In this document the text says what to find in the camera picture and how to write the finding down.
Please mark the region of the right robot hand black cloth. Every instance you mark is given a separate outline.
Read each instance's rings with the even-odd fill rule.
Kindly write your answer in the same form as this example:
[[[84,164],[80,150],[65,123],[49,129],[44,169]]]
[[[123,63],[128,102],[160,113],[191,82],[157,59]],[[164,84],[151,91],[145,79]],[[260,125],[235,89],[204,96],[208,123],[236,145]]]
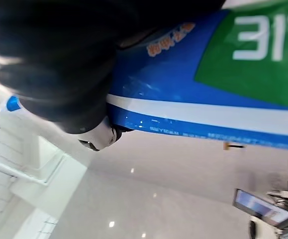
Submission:
[[[106,115],[122,42],[223,5],[222,0],[0,0],[0,85],[27,111],[99,151],[127,131]]]

